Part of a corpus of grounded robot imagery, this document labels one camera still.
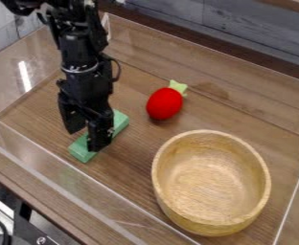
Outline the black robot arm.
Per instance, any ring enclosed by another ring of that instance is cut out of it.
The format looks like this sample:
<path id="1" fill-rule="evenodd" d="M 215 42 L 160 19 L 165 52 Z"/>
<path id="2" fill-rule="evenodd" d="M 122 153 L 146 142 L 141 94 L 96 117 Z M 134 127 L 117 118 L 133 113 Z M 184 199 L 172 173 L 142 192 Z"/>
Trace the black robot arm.
<path id="1" fill-rule="evenodd" d="M 47 25 L 61 53 L 57 103 L 69 133 L 87 130 L 86 147 L 105 148 L 112 141 L 113 112 L 108 103 L 113 82 L 112 58 L 105 55 L 106 32 L 98 15 L 97 0 L 0 0 L 7 10 L 26 16 L 41 7 L 38 15 Z"/>

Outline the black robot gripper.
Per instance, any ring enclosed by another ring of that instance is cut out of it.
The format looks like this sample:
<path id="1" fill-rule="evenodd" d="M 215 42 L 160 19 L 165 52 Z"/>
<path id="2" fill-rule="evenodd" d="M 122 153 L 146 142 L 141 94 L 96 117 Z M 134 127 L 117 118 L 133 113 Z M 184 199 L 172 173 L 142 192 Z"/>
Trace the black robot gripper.
<path id="1" fill-rule="evenodd" d="M 61 65 L 65 78 L 58 87 L 58 111 L 65 128 L 74 134 L 85 127 L 87 119 L 86 147 L 101 151 L 112 141 L 113 112 L 108 97 L 112 94 L 114 77 L 110 63 L 74 66 Z"/>

